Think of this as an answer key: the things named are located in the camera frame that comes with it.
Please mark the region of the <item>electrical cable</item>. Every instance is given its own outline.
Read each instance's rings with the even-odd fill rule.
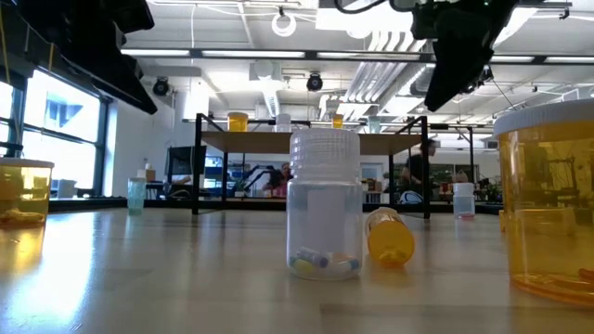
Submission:
[[[361,14],[363,12],[366,12],[370,9],[372,9],[375,6],[379,6],[381,4],[383,4],[384,2],[386,2],[386,0],[378,0],[374,3],[371,3],[367,6],[362,6],[359,9],[345,9],[342,5],[341,5],[341,1],[340,0],[334,0],[334,6],[336,7],[336,9],[338,11],[340,11],[343,14],[347,14],[347,15],[354,15],[354,14]]]
[[[495,81],[495,79],[491,79],[491,81],[493,82],[493,84],[495,85],[495,87],[497,87],[497,89],[499,90],[499,92],[501,92],[501,95],[503,95],[503,97],[505,97],[506,100],[508,100],[508,103],[510,104],[510,106],[514,109],[516,109],[516,106],[513,105],[513,103],[511,103],[511,101],[508,99],[508,97],[505,95],[505,93],[503,93],[503,91],[501,90],[501,88],[499,87],[499,85],[497,84],[497,82]]]

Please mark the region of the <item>ridged jar lid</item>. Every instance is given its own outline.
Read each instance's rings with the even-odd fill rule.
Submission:
[[[359,175],[359,134],[339,129],[307,129],[291,136],[291,168],[294,172],[332,172]]]
[[[594,121],[594,98],[551,103],[507,113],[495,121],[493,135],[538,125]]]

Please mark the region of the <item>white wall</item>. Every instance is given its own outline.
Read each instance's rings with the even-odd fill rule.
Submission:
[[[106,196],[127,196],[128,178],[152,164],[157,179],[165,173],[167,148],[174,145],[174,110],[153,98],[159,109],[154,115],[122,101],[110,106],[107,133],[106,172],[103,192]]]

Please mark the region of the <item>white container lid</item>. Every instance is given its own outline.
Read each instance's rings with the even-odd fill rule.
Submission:
[[[493,135],[498,136],[544,124],[580,121],[594,121],[594,98],[512,111],[495,121]]]
[[[474,184],[472,184],[472,183],[454,184],[454,195],[473,196],[474,195]]]
[[[359,134],[339,129],[307,129],[291,136],[291,168],[295,174],[325,173],[358,177]]]
[[[29,168],[54,168],[54,162],[33,161],[19,158],[0,158],[0,166],[29,167]]]

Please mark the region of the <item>person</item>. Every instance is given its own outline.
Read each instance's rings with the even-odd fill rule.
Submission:
[[[287,183],[291,180],[291,167],[288,162],[282,164],[280,172],[274,171],[270,174],[270,180],[262,190],[270,190],[273,197],[287,197]]]
[[[435,155],[437,143],[433,139],[427,140],[427,154],[432,157]],[[423,193],[423,144],[420,147],[420,153],[408,158],[405,168],[400,175],[404,180],[405,186],[408,190],[412,190],[418,194]]]

